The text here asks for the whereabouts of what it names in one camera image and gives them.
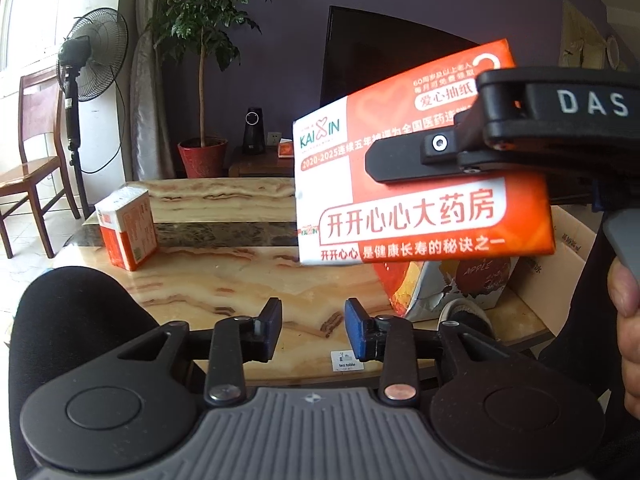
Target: wooden chair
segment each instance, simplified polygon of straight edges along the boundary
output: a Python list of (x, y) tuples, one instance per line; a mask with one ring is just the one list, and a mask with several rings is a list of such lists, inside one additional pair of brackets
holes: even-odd
[[(20, 78), (18, 94), (18, 150), (22, 164), (0, 174), (0, 196), (16, 193), (26, 193), (9, 211), (0, 214), (0, 237), (4, 244), (6, 256), (14, 256), (9, 236), (4, 225), (4, 219), (18, 209), (22, 204), (31, 202), (31, 210), (40, 233), (42, 245), (49, 258), (55, 256), (47, 235), (44, 223), (46, 213), (58, 200), (66, 195), (69, 207), (76, 219), (80, 218), (80, 212), (74, 200), (69, 174), (66, 170), (65, 152), (60, 138), (60, 119), (62, 114), (62, 91), (56, 78), (56, 69), (48, 68), (31, 75)], [(37, 160), (27, 160), (24, 151), (24, 141), (41, 134), (53, 133), (56, 156), (46, 156)], [(60, 170), (63, 189), (53, 197), (46, 206), (40, 207), (40, 199), (36, 184), (55, 170)]]

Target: chair backrest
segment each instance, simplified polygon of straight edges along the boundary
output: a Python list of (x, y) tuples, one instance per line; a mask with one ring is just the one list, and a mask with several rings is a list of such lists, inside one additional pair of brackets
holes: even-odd
[(24, 141), (53, 133), (56, 154), (63, 156), (60, 139), (62, 90), (55, 67), (20, 78), (18, 94), (18, 149), (22, 163), (27, 162)]

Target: standing fan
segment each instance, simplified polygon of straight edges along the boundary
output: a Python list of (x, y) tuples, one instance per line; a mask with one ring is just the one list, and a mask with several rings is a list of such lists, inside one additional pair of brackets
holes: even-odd
[(93, 208), (87, 202), (78, 152), (78, 102), (97, 98), (115, 81), (124, 63), (128, 41), (127, 23), (121, 14), (117, 10), (102, 7), (76, 21), (58, 53), (56, 73), (65, 93), (70, 163), (74, 167), (85, 219)]

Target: purple wall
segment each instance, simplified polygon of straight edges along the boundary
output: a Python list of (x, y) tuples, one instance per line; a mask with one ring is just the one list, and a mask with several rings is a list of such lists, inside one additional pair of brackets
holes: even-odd
[[(600, 0), (570, 1), (605, 37), (612, 32), (606, 7)], [(241, 65), (220, 73), (215, 60), (207, 60), (209, 132), (226, 137), (232, 149), (242, 143), (246, 109), (261, 106), (265, 131), (280, 131), (290, 137), (291, 123), (318, 107), (330, 5), (396, 16), (477, 43), (507, 38), (519, 64), (558, 63), (562, 0), (254, 1), (248, 10), (260, 25), (262, 35), (248, 28), (234, 32), (232, 37), (242, 53)], [(623, 59), (635, 66), (624, 53)], [(181, 66), (165, 64), (164, 85), (173, 142), (197, 135), (197, 74), (195, 56), (187, 56)]]

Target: tree trunk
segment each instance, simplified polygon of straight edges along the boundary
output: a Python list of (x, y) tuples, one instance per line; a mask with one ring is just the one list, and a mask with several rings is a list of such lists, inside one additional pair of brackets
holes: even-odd
[(198, 71), (199, 93), (200, 93), (200, 146), (207, 145), (204, 135), (204, 32), (200, 35), (200, 70)]

